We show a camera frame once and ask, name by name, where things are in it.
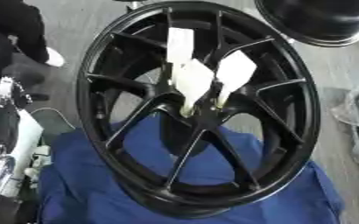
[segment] wire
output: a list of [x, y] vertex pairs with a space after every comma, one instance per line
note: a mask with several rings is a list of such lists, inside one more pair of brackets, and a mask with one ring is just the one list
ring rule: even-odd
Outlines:
[[43, 111], [43, 110], [52, 110], [52, 111], [57, 112], [57, 113], [61, 116], [61, 118], [64, 120], [64, 122], [65, 122], [69, 127], [71, 127], [73, 130], [76, 129], [76, 128], [73, 126], [73, 124], [70, 123], [70, 122], [66, 119], [66, 117], [65, 117], [59, 110], [57, 110], [57, 109], [55, 109], [55, 108], [38, 108], [38, 109], [35, 109], [34, 111], [32, 111], [30, 114], [33, 115], [33, 114], [35, 114], [35, 113], [37, 113], [37, 112], [39, 112], [39, 111]]
[[150, 75], [148, 75], [148, 74], [146, 74], [145, 76], [147, 76], [147, 79], [148, 79], [148, 81], [151, 83], [151, 84], [153, 84], [153, 79], [151, 78], [151, 76]]

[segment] wheel rim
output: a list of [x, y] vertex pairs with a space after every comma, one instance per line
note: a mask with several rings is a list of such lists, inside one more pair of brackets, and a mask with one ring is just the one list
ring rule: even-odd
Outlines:
[[[223, 110], [212, 111], [210, 101], [205, 100], [194, 116], [189, 119], [181, 117], [179, 110], [183, 97], [167, 85], [170, 66], [164, 60], [169, 26], [197, 30], [196, 48], [198, 43], [204, 44], [199, 44], [201, 47], [196, 49], [195, 57], [214, 70], [225, 55], [243, 50], [258, 64], [255, 78], [232, 94]], [[202, 41], [197, 41], [198, 34]], [[115, 73], [102, 74], [103, 61], [108, 57], [109, 49], [113, 48], [120, 49], [121, 57], [128, 57], [128, 63], [121, 64], [119, 60], [119, 66], [113, 68]], [[134, 81], [155, 67], [163, 67], [157, 85]], [[211, 89], [208, 97], [216, 95], [217, 82]], [[132, 113], [115, 133], [110, 130], [108, 113], [102, 112], [102, 102], [107, 100], [107, 96], [102, 95], [107, 91], [111, 91], [109, 100], [112, 102], [117, 100], [121, 91], [144, 99], [136, 109], [138, 113]], [[263, 199], [286, 186], [311, 157], [320, 128], [320, 106], [315, 86], [296, 52], [267, 25], [215, 3], [156, 3], [117, 19], [95, 39], [82, 61], [77, 80], [77, 104], [90, 141], [123, 187], [133, 192], [140, 191], [156, 203], [169, 201], [175, 205], [209, 209], [203, 217]], [[202, 136], [203, 140], [213, 144], [235, 167], [235, 180], [212, 186], [180, 183], [177, 177], [181, 162], [189, 156], [185, 150], [174, 166], [178, 169], [173, 169], [169, 177], [149, 171], [126, 150], [121, 150], [123, 136], [135, 123], [154, 111], [192, 127], [193, 140]], [[237, 158], [236, 149], [217, 129], [238, 113], [251, 114], [263, 124], [264, 150], [270, 153], [265, 155], [263, 166], [256, 171], [244, 168]]]
[[305, 44], [341, 47], [359, 41], [359, 2], [256, 0], [255, 3], [271, 25]]

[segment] blue fabric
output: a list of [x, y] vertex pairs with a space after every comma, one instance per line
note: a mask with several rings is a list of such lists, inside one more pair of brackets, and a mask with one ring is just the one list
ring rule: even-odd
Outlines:
[[[144, 119], [125, 139], [125, 148], [140, 163], [165, 175], [173, 158], [158, 138], [158, 118]], [[262, 146], [250, 134], [223, 129], [250, 169], [257, 168]], [[218, 184], [230, 181], [233, 172], [222, 156], [209, 147], [192, 158], [181, 181]], [[177, 220], [151, 212], [129, 198], [113, 179], [80, 130], [61, 136], [53, 146], [53, 165], [39, 180], [44, 224], [338, 224], [343, 202], [324, 172], [309, 162], [285, 189], [254, 204], [237, 206], [215, 217]]]

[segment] white shoe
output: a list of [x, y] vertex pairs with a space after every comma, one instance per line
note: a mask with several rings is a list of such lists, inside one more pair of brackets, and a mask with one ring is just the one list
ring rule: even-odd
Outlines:
[[51, 67], [62, 67], [65, 64], [64, 57], [61, 56], [56, 50], [47, 47], [47, 53], [49, 54], [49, 60], [46, 62]]

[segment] paper tag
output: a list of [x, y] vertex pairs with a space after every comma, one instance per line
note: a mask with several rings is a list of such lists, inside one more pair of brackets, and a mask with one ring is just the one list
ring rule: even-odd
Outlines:
[[185, 64], [172, 64], [172, 84], [175, 85], [177, 76], [181, 74]]
[[250, 81], [256, 69], [256, 63], [241, 51], [233, 52], [223, 59], [216, 75], [223, 84], [216, 106], [222, 108], [232, 92]]
[[194, 104], [211, 88], [214, 72], [197, 59], [178, 68], [175, 87], [185, 96], [185, 104], [180, 111], [185, 117], [190, 116]]
[[194, 54], [194, 30], [169, 28], [167, 62], [185, 64]]

